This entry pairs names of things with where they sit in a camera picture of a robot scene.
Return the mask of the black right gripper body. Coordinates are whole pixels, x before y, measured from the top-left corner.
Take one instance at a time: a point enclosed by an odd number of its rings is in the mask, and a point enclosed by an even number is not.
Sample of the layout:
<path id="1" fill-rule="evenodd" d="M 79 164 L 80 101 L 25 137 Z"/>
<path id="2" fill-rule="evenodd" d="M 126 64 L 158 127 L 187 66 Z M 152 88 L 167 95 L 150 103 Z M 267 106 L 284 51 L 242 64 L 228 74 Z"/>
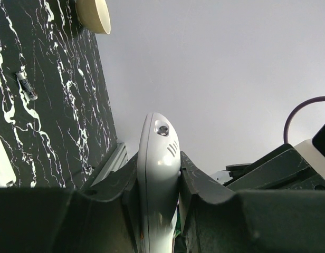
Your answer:
<path id="1" fill-rule="evenodd" d="M 325 190 L 325 178 L 290 144 L 283 144 L 253 163 L 226 167 L 231 190 Z"/>

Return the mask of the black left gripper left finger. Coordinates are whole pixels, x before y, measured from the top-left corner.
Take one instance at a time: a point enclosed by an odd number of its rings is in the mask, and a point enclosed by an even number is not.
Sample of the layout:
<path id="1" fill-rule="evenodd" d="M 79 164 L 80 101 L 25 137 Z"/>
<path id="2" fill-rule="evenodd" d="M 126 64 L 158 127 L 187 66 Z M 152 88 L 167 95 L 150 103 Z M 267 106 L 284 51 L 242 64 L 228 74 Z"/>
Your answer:
<path id="1" fill-rule="evenodd" d="M 0 188 L 0 252 L 138 252 L 137 156 L 91 188 Z"/>

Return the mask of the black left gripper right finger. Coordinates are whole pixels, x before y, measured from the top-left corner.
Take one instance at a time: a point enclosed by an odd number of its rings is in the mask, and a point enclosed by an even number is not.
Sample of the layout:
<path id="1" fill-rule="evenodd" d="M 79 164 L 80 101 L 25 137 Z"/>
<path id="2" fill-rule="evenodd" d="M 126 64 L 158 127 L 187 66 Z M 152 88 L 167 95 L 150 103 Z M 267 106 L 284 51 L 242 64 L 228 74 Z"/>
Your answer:
<path id="1" fill-rule="evenodd" d="M 325 191 L 232 191 L 181 154 L 188 252 L 325 252 Z"/>

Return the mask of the green AA battery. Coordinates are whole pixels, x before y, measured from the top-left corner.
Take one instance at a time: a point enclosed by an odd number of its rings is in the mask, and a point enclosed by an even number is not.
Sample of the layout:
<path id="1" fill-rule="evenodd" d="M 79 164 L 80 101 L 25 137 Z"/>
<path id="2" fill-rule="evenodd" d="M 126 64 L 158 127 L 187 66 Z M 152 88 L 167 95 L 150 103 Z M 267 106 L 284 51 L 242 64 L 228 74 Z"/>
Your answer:
<path id="1" fill-rule="evenodd" d="M 176 228 L 174 232 L 174 237 L 178 237 L 181 234 L 181 220 L 180 220 L 180 211 L 179 207 L 177 207 L 177 222 L 176 222 Z"/>

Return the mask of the white remote control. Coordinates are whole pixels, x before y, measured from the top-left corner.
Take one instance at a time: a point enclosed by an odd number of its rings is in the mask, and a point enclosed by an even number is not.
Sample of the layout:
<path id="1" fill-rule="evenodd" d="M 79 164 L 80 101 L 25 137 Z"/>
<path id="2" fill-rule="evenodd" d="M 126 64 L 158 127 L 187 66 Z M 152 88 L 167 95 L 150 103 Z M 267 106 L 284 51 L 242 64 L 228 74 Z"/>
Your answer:
<path id="1" fill-rule="evenodd" d="M 142 128 L 137 161 L 144 252 L 173 251 L 180 170 L 176 130 L 162 114 L 149 113 Z"/>

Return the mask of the white battery cover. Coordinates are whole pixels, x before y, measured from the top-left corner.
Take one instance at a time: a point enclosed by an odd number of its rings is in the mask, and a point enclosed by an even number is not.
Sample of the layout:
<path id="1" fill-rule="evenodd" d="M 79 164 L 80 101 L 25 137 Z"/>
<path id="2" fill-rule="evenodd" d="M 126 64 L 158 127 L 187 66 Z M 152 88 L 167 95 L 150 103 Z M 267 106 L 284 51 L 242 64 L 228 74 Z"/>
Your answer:
<path id="1" fill-rule="evenodd" d="M 16 175 L 0 139 L 0 188 L 7 188 L 16 182 Z"/>

